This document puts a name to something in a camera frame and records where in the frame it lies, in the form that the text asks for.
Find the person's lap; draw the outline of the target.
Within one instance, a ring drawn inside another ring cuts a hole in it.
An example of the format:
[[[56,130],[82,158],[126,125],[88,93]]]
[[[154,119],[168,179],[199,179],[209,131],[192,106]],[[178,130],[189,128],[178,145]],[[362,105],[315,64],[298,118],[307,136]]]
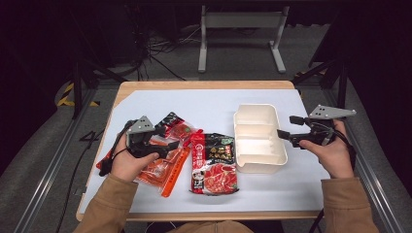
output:
[[[189,222],[167,233],[254,233],[246,225],[233,220]]]

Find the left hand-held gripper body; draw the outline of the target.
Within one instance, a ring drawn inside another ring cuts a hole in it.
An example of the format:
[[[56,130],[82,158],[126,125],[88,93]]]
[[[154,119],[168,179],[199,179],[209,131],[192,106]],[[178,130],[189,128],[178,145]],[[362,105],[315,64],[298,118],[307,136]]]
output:
[[[126,138],[130,143],[133,142],[149,142],[155,134],[155,126],[146,116],[141,116],[135,120],[132,125],[126,130]]]

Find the black and yellow floor tape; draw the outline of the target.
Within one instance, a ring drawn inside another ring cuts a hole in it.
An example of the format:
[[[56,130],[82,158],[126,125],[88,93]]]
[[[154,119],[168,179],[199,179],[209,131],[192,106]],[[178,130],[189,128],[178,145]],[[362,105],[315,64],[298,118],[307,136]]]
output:
[[[74,91],[74,83],[70,82],[66,85],[64,88],[64,91],[60,97],[60,99],[57,101],[56,106],[70,106],[70,107],[75,107],[75,101],[69,100],[69,95],[70,93]],[[100,106],[100,101],[91,101],[89,103],[90,107],[99,107]]]

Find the red and black sauce packet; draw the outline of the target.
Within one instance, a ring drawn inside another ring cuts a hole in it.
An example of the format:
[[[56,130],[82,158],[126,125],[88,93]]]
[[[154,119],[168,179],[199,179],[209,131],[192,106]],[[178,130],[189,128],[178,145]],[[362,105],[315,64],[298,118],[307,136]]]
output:
[[[196,133],[190,143],[191,191],[205,195],[237,192],[234,138],[218,133]]]

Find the aluminium rail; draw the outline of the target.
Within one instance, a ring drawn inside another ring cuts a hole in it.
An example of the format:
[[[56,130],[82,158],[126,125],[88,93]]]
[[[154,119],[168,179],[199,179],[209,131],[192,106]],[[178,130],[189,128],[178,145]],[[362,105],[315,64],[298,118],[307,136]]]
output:
[[[34,191],[29,204],[27,205],[25,211],[23,212],[14,233],[28,233],[30,227],[32,226],[34,219],[39,213],[51,187],[57,176],[57,173],[63,163],[66,156],[69,144],[71,143],[81,120],[84,118],[86,109],[89,103],[93,100],[96,93],[95,89],[87,89],[85,91],[84,99],[81,101],[83,105],[74,119],[69,121],[69,125],[63,134],[63,137],[49,163],[47,170],[45,171],[43,177],[38,182],[36,190]]]
[[[349,87],[346,106],[358,114],[347,130],[358,152],[357,170],[372,202],[382,233],[412,233],[412,198],[385,155],[357,93]]]

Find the white divided plastic container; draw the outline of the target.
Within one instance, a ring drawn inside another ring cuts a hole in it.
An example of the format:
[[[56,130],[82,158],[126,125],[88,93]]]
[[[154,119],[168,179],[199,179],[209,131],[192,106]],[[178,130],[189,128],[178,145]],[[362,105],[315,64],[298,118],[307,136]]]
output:
[[[240,105],[233,123],[239,172],[273,174],[288,162],[284,143],[278,137],[279,119],[274,106]]]

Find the white metal desk frame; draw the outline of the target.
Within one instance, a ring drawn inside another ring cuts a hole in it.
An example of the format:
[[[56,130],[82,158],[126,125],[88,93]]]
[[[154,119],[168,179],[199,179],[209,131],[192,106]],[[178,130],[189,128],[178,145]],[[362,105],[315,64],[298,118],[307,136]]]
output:
[[[268,42],[275,65],[280,74],[286,73],[286,66],[279,51],[280,41],[288,19],[290,7],[275,12],[208,12],[201,9],[201,44],[198,59],[198,72],[205,73],[207,66],[208,28],[274,28],[274,39]]]

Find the black metal stand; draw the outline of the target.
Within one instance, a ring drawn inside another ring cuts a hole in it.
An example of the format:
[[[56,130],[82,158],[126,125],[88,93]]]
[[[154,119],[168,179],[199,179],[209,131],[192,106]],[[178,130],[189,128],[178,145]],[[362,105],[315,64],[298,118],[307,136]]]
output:
[[[94,70],[97,70],[98,72],[102,73],[110,80],[114,80],[118,83],[125,82],[125,78],[121,77],[120,75],[117,75],[116,73],[110,71],[107,68],[104,68],[101,65],[98,65],[97,63],[91,60],[85,58],[78,59],[73,64],[72,81],[74,84],[75,108],[72,119],[76,119],[80,115],[83,106],[85,105],[82,94],[82,84],[85,83],[88,88],[96,88],[98,86],[98,80],[96,78],[96,75],[93,73]]]
[[[348,82],[348,69],[344,59],[332,59],[321,63],[301,75],[296,75],[292,79],[292,83],[294,85],[303,83],[322,71],[325,71],[325,74],[319,81],[320,87],[322,89],[331,89],[335,83],[338,83],[336,106],[344,109],[346,105],[346,89]]]

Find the person's right hand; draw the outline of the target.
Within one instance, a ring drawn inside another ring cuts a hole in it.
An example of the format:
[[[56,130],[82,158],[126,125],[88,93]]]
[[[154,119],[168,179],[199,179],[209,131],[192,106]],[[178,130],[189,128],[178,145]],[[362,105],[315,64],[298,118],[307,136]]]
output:
[[[336,138],[326,146],[320,146],[307,140],[301,140],[299,145],[318,156],[320,163],[332,179],[349,179],[355,176],[349,148],[342,139]]]

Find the person's left hand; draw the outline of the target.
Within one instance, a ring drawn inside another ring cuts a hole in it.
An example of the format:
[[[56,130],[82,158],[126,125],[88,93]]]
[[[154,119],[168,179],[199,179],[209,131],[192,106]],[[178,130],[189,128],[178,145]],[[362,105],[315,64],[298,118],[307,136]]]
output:
[[[159,158],[155,152],[141,158],[134,157],[126,148],[125,135],[120,137],[114,156],[111,174],[126,182],[134,182],[144,168]]]

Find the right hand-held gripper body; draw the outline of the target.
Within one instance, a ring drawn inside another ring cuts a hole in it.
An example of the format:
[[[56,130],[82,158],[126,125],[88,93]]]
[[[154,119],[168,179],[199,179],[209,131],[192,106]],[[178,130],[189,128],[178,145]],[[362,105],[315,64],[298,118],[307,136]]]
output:
[[[310,128],[306,134],[297,134],[299,142],[307,140],[320,146],[332,143],[335,138],[342,139],[349,143],[342,132],[335,128],[334,120],[344,117],[351,117],[357,114],[356,110],[346,110],[318,105],[309,116],[305,117],[305,123]]]

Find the small black and red packet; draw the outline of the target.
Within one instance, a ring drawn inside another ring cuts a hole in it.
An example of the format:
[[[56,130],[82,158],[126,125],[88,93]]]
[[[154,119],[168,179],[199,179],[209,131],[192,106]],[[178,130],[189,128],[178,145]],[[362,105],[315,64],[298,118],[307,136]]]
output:
[[[165,128],[165,132],[160,134],[161,137],[179,140],[182,145],[189,141],[192,134],[201,132],[201,129],[195,128],[191,123],[179,117],[174,112],[170,112],[156,127]]]

